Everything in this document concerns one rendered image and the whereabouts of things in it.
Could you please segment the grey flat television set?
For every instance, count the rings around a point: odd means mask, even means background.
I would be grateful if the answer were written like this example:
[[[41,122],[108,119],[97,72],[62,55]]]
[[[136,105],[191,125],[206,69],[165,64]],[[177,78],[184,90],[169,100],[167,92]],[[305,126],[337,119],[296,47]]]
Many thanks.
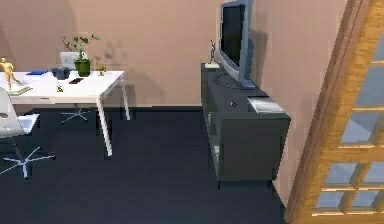
[[[233,0],[221,5],[218,56],[224,70],[241,86],[254,88],[251,68],[254,45],[250,39],[253,0]]]

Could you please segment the white swivel chair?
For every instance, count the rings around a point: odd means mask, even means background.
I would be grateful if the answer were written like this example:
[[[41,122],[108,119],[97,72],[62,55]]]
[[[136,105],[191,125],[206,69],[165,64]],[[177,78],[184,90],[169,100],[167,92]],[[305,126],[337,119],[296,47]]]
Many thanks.
[[[77,52],[61,52],[60,60],[62,63],[63,70],[66,71],[68,74],[71,74],[72,71],[75,71],[76,70],[75,60],[77,58],[78,58]],[[67,118],[62,121],[62,124],[66,123],[67,121],[75,117],[79,117],[84,121],[88,121],[88,119],[85,117],[85,114],[87,114],[87,111],[84,111],[77,104],[74,104],[74,108],[75,108],[74,112],[62,112],[62,115],[67,115]]]
[[[4,174],[16,167],[21,167],[23,172],[23,178],[28,179],[27,166],[39,160],[52,159],[55,160],[55,155],[48,155],[38,158],[33,158],[33,155],[40,150],[40,147],[35,148],[28,156],[24,156],[24,153],[20,150],[19,145],[14,140],[15,137],[29,135],[37,120],[39,114],[30,114],[24,116],[18,116],[15,112],[11,97],[8,92],[0,87],[0,139],[8,139],[16,151],[17,159],[4,157],[4,161],[14,162],[14,165],[1,171]]]

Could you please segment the dark grey television stand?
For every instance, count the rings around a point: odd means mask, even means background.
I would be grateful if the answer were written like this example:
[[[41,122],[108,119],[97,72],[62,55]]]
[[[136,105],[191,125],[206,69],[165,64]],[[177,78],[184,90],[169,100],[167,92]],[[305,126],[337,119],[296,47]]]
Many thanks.
[[[257,113],[249,97],[269,96],[241,86],[221,68],[201,68],[201,103],[219,184],[277,178],[290,117]]]

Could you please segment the small grey statuette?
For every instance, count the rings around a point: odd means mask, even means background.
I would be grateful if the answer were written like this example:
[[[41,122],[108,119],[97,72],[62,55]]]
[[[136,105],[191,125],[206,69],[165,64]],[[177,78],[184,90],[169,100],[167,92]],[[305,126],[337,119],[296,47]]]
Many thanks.
[[[219,68],[219,64],[215,58],[215,51],[216,51],[215,42],[213,40],[211,40],[210,60],[204,64],[204,66],[207,69],[218,69]]]

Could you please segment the white desk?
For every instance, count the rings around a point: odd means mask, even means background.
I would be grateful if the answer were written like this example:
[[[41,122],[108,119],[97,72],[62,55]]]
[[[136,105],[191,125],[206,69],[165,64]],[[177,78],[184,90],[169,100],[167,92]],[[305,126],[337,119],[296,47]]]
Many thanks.
[[[112,144],[102,102],[114,87],[120,85],[126,119],[130,119],[123,71],[107,71],[103,76],[99,76],[97,71],[93,71],[78,84],[69,84],[71,80],[78,77],[76,72],[71,72],[67,80],[57,80],[51,72],[41,76],[29,76],[25,72],[15,72],[15,76],[22,80],[24,85],[30,86],[31,90],[19,96],[10,96],[13,104],[34,106],[45,104],[95,104],[104,135],[106,153],[109,157],[112,156]],[[57,84],[63,87],[63,92],[57,92]]]

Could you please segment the green potted house plant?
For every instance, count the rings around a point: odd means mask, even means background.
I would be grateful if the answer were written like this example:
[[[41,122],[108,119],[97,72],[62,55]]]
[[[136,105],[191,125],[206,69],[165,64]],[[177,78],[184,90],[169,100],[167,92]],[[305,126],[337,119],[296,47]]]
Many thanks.
[[[91,35],[74,35],[71,38],[62,37],[62,43],[67,49],[67,52],[77,52],[78,58],[75,60],[76,72],[80,77],[87,77],[91,71],[91,61],[86,53],[86,46],[93,41],[98,41],[99,36]]]

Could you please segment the dark grey mug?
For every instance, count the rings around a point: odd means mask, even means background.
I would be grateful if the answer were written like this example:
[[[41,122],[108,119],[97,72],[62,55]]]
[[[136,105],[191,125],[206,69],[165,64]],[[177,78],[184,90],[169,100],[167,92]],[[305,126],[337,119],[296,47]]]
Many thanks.
[[[70,69],[67,67],[52,68],[51,72],[58,80],[68,79],[70,75]]]

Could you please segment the wooden glazed room door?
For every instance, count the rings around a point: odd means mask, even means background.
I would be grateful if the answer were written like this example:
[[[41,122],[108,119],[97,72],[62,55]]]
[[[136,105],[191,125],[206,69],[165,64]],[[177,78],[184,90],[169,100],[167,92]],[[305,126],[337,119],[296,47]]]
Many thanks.
[[[288,224],[384,224],[384,183],[366,183],[384,162],[384,104],[356,100],[384,33],[384,0],[348,0],[284,219]],[[368,138],[344,142],[355,113],[376,113]]]

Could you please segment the golden human figure statue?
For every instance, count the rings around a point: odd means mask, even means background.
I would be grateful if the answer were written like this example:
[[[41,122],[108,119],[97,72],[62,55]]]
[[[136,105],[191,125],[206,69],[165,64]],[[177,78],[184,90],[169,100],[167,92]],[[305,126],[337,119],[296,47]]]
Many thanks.
[[[5,73],[8,93],[14,96],[19,96],[31,90],[30,86],[24,85],[20,80],[16,78],[14,74],[14,66],[12,63],[8,62],[6,58],[2,57],[0,59],[0,66],[3,68]]]

